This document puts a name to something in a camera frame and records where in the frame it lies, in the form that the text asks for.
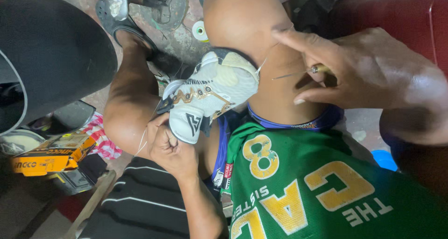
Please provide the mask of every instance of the purple shorts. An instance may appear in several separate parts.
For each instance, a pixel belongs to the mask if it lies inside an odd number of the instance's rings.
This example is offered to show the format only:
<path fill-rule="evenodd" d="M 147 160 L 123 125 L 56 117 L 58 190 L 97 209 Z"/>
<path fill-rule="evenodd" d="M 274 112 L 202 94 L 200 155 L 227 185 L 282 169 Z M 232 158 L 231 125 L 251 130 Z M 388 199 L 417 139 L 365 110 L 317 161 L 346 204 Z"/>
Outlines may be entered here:
<path fill-rule="evenodd" d="M 255 114 L 249 104 L 248 110 L 251 120 L 258 122 L 261 126 L 267 129 L 304 129 L 312 132 L 320 132 L 331 129 L 344 117 L 344 110 L 333 104 L 330 104 L 322 115 L 313 121 L 296 125 L 279 124 L 261 118 Z M 239 127 L 244 116 L 246 116 L 246 114 L 239 114 L 230 110 L 216 119 L 220 126 L 218 156 L 216 157 L 212 176 L 204 181 L 208 188 L 212 189 L 212 193 L 219 193 L 219 190 L 221 189 L 221 184 L 224 178 L 224 167 L 227 159 L 228 140 L 232 132 Z"/>

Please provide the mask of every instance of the spool of thread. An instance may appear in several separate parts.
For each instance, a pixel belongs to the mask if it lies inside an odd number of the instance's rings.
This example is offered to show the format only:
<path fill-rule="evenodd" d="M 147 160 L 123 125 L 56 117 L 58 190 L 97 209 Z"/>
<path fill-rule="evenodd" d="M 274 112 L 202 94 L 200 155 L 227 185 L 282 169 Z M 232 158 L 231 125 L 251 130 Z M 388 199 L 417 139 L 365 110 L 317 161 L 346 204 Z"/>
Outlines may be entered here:
<path fill-rule="evenodd" d="M 208 42 L 208 36 L 205 32 L 204 21 L 199 20 L 193 25 L 193 36 L 200 42 Z"/>

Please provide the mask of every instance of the sewing awl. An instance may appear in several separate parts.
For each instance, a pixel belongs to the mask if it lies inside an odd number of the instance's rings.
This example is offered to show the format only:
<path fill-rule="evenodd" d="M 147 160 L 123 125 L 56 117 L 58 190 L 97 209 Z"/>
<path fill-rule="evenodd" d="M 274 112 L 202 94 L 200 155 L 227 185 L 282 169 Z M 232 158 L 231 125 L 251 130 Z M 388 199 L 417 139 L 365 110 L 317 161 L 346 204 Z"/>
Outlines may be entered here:
<path fill-rule="evenodd" d="M 311 72 L 313 74 L 319 73 L 319 72 L 331 73 L 331 70 L 327 66 L 319 63 L 319 64 L 316 64 L 316 65 L 312 65 L 311 69 L 309 69 L 307 71 L 304 71 L 304 73 L 309 73 L 309 72 Z M 288 76 L 294 76 L 294 75 L 297 75 L 297 74 L 300 74 L 300 72 L 292 73 L 292 74 L 285 75 L 285 76 L 279 76 L 279 77 L 276 77 L 276 78 L 272 78 L 272 80 L 276 80 L 276 79 L 280 79 L 280 78 L 284 78 L 284 77 L 288 77 Z"/>

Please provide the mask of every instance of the sandal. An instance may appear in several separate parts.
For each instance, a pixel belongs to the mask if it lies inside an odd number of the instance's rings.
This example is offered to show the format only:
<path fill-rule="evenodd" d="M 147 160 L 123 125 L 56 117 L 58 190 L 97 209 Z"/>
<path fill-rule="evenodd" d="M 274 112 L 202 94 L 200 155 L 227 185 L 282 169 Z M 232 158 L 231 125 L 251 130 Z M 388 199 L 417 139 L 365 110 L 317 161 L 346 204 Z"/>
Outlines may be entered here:
<path fill-rule="evenodd" d="M 128 15 L 128 17 L 124 20 L 115 20 L 114 17 L 110 14 L 109 9 L 106 7 L 106 3 L 104 0 L 98 0 L 96 3 L 96 15 L 98 16 L 101 25 L 103 25 L 104 30 L 108 32 L 111 36 L 114 37 L 115 41 L 120 45 L 120 42 L 118 42 L 116 38 L 116 32 L 118 30 L 125 30 L 128 32 L 131 32 L 138 36 L 142 41 L 148 43 L 148 45 L 151 47 L 151 56 L 147 58 L 147 61 L 152 59 L 156 53 L 158 52 L 157 46 L 154 44 L 153 41 L 137 26 L 137 24 L 132 20 L 131 16 Z"/>

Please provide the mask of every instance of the ingco box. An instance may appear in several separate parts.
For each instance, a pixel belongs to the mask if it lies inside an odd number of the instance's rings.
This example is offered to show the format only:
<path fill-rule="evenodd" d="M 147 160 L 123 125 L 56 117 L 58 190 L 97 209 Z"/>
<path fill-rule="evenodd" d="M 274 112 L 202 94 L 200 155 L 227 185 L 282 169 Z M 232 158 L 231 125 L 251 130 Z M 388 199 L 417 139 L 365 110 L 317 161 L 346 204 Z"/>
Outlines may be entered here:
<path fill-rule="evenodd" d="M 41 176 L 78 167 L 96 145 L 85 132 L 74 132 L 51 138 L 39 147 L 11 158 L 13 170 L 25 176 Z"/>

